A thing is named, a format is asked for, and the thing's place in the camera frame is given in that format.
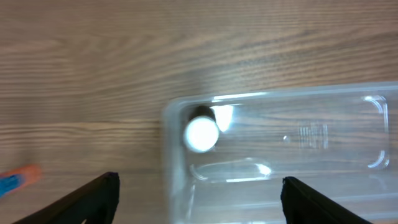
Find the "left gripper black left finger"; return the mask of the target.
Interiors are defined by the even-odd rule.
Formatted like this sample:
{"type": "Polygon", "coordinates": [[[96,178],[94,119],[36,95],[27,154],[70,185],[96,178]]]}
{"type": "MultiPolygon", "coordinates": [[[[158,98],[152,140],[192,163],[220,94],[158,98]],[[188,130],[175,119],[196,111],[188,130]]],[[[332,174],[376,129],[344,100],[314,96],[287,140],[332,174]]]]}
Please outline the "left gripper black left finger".
{"type": "Polygon", "coordinates": [[[15,224],[111,224],[119,194],[119,174],[106,172],[15,224]]]}

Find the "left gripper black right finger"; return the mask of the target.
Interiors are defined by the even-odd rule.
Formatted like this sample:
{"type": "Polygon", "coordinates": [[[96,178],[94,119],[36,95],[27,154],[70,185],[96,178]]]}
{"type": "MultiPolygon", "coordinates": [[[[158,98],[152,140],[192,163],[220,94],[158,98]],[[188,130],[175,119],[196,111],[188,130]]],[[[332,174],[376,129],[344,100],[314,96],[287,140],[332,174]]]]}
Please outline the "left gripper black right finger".
{"type": "Polygon", "coordinates": [[[285,177],[280,195],[287,224],[371,224],[295,177],[285,177]]]}

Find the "orange Redoxon tube white cap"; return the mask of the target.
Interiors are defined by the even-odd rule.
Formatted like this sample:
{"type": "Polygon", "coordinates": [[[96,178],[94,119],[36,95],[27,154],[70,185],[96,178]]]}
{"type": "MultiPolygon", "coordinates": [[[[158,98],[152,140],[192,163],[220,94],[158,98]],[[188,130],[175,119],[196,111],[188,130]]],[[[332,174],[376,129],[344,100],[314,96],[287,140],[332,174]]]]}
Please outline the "orange Redoxon tube white cap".
{"type": "Polygon", "coordinates": [[[42,169],[38,165],[23,166],[1,173],[1,197],[36,183],[41,176],[42,169]]]}

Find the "dark bottle white cap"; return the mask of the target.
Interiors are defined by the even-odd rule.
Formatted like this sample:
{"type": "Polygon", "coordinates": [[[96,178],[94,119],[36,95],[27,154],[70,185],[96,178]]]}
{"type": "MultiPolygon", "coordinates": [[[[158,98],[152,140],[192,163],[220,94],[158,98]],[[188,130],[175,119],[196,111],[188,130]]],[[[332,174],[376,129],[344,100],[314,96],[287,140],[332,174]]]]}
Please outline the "dark bottle white cap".
{"type": "Polygon", "coordinates": [[[195,107],[183,130],[183,141],[191,152],[202,154],[212,150],[220,136],[215,112],[205,105],[195,107]]]}

